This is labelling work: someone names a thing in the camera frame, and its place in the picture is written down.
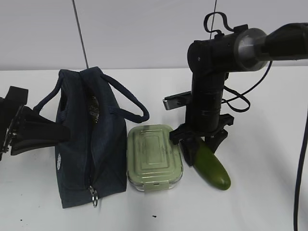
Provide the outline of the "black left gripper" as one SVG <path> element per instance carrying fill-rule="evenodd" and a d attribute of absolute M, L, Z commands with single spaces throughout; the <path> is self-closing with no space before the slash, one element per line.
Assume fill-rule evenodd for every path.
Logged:
<path fill-rule="evenodd" d="M 28 89 L 10 86 L 4 98 L 0 98 L 0 158 L 8 152 L 13 137 L 13 127 L 22 110 L 20 138 L 11 142 L 11 156 L 27 151 L 51 147 L 70 139 L 70 130 L 25 106 Z"/>

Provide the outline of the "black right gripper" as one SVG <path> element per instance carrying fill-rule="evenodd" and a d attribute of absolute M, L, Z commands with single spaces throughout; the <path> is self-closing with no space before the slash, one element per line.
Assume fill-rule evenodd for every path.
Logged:
<path fill-rule="evenodd" d="M 181 140 L 180 146 L 184 160 L 188 166 L 193 166 L 199 150 L 199 142 L 197 138 L 192 137 L 205 137 L 206 145 L 215 153 L 220 144 L 228 136 L 228 132 L 224 127 L 226 125 L 232 126 L 233 124 L 234 117 L 231 115 L 220 115 L 218 126 L 213 131 L 197 131 L 196 128 L 192 128 L 188 123 L 184 123 L 169 133 L 169 139 L 173 144 L 178 144 Z"/>

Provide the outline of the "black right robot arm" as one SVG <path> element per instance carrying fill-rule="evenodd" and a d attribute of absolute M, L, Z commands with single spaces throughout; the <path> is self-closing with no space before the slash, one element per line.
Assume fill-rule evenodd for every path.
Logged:
<path fill-rule="evenodd" d="M 164 98 L 167 110 L 186 108 L 185 122 L 169 135 L 182 146 L 186 163 L 195 164 L 202 144 L 215 151 L 228 135 L 225 126 L 234 123 L 233 116 L 220 112 L 229 73 L 258 71 L 269 61 L 307 57 L 307 23 L 286 24 L 269 35 L 242 25 L 228 35 L 217 31 L 213 39 L 194 41 L 187 52 L 191 91 Z"/>

